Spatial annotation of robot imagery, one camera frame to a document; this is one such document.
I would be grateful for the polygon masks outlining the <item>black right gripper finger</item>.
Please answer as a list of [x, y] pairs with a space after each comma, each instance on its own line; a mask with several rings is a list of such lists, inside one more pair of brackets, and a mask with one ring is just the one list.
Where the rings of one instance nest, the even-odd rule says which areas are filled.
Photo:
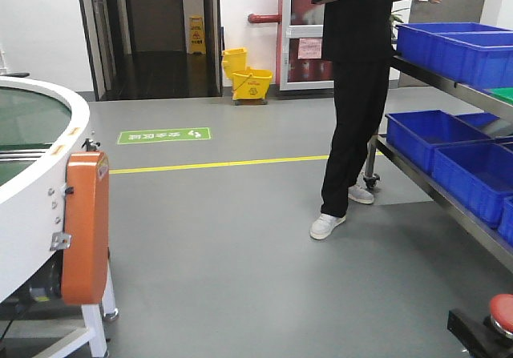
[[512, 357], [512, 318], [491, 312], [479, 323], [459, 309], [448, 313], [447, 329], [471, 357]]

